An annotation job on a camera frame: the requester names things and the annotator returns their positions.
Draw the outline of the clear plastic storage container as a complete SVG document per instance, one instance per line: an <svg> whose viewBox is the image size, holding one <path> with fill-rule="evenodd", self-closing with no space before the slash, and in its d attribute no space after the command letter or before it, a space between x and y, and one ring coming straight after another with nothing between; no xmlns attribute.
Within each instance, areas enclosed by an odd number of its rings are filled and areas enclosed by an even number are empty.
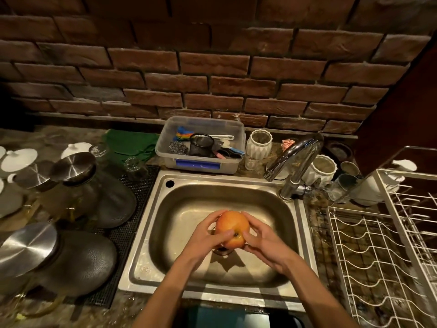
<svg viewBox="0 0 437 328"><path fill-rule="evenodd" d="M212 174L235 174L237 172L242 158L219 159L171 153L169 145L175 138L179 127L184 127L194 133L234 136L234 139L230 141L231 147L245 153L246 134L243 123L211 118L172 116L166 121L155 147L157 156L163 159L165 167L169 169Z"/></svg>

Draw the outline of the person's left forearm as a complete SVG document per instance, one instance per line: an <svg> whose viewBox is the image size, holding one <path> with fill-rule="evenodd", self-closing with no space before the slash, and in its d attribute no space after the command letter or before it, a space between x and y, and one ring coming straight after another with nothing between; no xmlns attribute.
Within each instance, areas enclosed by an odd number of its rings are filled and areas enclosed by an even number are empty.
<svg viewBox="0 0 437 328"><path fill-rule="evenodd" d="M171 328L188 280L200 262L199 257L181 254L137 315L132 328Z"/></svg>

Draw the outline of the white ceramic lid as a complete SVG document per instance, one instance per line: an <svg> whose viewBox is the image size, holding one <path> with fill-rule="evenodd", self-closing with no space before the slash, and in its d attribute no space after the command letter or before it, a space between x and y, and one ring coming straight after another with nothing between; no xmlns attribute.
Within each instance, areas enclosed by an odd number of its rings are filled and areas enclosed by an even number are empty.
<svg viewBox="0 0 437 328"><path fill-rule="evenodd" d="M20 171L33 164L37 157L37 150L32 148L6 151L0 162L0 170L9 173Z"/></svg>
<svg viewBox="0 0 437 328"><path fill-rule="evenodd" d="M70 143L62 152L60 159L64 159L72 154L86 152L89 153L92 144L87 142Z"/></svg>

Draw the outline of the black rubber drain mat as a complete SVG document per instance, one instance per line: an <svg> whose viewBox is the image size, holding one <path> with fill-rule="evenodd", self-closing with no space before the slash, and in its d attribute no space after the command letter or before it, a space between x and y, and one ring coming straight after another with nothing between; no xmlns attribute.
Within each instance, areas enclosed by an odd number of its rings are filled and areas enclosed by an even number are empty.
<svg viewBox="0 0 437 328"><path fill-rule="evenodd" d="M139 223L141 221L146 204L150 198L150 193L155 184L157 174L160 171L158 166L149 166L149 176L145 180L132 182L127 176L121 176L120 181L126 185L135 195L136 208L131 218L113 229L102 229L93 226L91 222L86 222L85 218L79 218L76 223L63 220L61 226L65 230L77 230L102 235L111 240L116 246L117 262L110 278L95 291L80 297L67 297L63 303L73 305L98 306L109 309L114 301L117 286L121 279L124 266L127 263L129 252Z"/></svg>

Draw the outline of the blue and black brush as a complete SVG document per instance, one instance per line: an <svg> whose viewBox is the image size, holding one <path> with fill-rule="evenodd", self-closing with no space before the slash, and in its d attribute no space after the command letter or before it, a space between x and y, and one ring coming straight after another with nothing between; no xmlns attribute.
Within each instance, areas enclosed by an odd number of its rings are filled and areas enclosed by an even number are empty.
<svg viewBox="0 0 437 328"><path fill-rule="evenodd" d="M218 158L223 157L224 159L242 159L245 153L233 147L220 147L214 153Z"/></svg>

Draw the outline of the white ceramic teapot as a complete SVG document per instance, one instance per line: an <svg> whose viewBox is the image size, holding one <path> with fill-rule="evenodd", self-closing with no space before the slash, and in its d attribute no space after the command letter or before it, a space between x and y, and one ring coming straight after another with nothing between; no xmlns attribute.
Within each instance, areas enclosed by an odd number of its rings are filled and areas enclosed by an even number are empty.
<svg viewBox="0 0 437 328"><path fill-rule="evenodd" d="M417 171L417 165L408 159L392 160L387 169L414 172ZM380 177L385 190L393 193L399 191L400 184L406 179L404 176L399 176L391 172L383 172ZM358 187L350 193L350 198L356 204L365 207L376 205L384 201L379 186L373 176L369 176L360 182Z"/></svg>

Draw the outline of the black mesh cup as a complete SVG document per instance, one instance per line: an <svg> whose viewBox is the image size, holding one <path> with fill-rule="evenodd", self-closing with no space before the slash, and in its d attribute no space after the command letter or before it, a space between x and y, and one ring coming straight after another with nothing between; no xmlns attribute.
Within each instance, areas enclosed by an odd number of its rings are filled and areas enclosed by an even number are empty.
<svg viewBox="0 0 437 328"><path fill-rule="evenodd" d="M215 155L212 148L215 144L214 138L207 134L194 133L190 136L189 155L197 157L211 158Z"/></svg>

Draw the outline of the small clear glass jar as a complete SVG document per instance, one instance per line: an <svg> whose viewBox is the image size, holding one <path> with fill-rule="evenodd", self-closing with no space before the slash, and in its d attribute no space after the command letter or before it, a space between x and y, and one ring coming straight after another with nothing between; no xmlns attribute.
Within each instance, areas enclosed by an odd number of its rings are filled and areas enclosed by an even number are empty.
<svg viewBox="0 0 437 328"><path fill-rule="evenodd" d="M124 170L127 178L132 182L140 182L149 176L149 171L144 162L135 156L129 157L124 162Z"/></svg>

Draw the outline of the grey steel wool scrubber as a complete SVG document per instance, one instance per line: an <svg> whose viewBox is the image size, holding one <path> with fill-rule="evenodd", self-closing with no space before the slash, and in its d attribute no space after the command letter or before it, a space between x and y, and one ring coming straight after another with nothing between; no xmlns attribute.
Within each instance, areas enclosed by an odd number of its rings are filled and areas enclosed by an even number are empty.
<svg viewBox="0 0 437 328"><path fill-rule="evenodd" d="M168 146L168 151L170 154L189 155L189 148L184 142L180 141L171 141Z"/></svg>

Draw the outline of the person's right hand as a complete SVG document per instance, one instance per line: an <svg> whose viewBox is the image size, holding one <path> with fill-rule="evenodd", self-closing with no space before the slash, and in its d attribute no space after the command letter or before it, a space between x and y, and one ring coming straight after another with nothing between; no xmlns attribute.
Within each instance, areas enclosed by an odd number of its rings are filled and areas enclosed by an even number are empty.
<svg viewBox="0 0 437 328"><path fill-rule="evenodd" d="M250 228L255 232L261 231L263 235L263 252L251 253L278 273L288 276L289 265L298 255L281 240L270 226L247 212L242 211L241 213L248 219Z"/></svg>

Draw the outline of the red orange apple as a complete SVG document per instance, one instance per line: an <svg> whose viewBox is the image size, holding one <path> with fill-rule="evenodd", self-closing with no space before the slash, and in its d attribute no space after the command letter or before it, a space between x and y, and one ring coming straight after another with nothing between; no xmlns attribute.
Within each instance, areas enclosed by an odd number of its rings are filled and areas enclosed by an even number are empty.
<svg viewBox="0 0 437 328"><path fill-rule="evenodd" d="M228 250L242 248L246 243L243 232L250 232L250 224L245 215L237 211L226 211L217 220L215 226L215 235L233 230L232 239L222 243L222 247Z"/></svg>

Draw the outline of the dark round bowl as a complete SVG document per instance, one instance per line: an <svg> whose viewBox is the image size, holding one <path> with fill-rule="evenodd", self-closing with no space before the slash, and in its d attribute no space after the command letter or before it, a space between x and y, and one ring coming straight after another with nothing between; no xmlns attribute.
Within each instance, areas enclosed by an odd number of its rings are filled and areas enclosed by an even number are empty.
<svg viewBox="0 0 437 328"><path fill-rule="evenodd" d="M321 152L334 160L337 165L340 165L344 161L353 162L352 149L339 141L328 141L325 143Z"/></svg>

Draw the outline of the glass pitcher with steel lid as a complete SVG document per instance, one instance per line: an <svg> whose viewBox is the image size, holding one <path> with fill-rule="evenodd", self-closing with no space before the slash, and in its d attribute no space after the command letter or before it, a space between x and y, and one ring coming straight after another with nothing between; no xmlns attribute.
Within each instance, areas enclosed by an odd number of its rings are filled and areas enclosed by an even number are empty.
<svg viewBox="0 0 437 328"><path fill-rule="evenodd" d="M134 193L114 176L102 171L89 152L67 156L50 168L50 179L61 185L56 203L71 220L86 216L103 229L127 222L134 214Z"/></svg>
<svg viewBox="0 0 437 328"><path fill-rule="evenodd" d="M112 275L117 249L108 238L85 231L59 231L31 223L0 245L0 279L28 276L58 296L78 297L101 287Z"/></svg>

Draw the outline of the chrome faucet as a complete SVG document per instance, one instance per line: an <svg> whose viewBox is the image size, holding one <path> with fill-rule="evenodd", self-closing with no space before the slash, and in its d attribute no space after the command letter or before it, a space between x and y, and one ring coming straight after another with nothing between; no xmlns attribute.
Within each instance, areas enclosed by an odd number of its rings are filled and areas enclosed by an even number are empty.
<svg viewBox="0 0 437 328"><path fill-rule="evenodd" d="M272 182L285 167L292 167L279 196L287 201L302 198L314 191L314 186L306 184L302 177L324 146L324 137L321 133L305 135L287 148L270 166L266 167L264 179Z"/></svg>

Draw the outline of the small grey cup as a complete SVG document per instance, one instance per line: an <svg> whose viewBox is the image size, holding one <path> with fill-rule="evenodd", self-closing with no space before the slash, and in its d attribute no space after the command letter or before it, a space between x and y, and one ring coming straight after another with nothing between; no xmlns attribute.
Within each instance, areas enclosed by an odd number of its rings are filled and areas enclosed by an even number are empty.
<svg viewBox="0 0 437 328"><path fill-rule="evenodd" d="M357 177L360 175L360 169L359 167L351 162L351 161L343 161L340 164L340 170L342 174L351 175L354 177Z"/></svg>

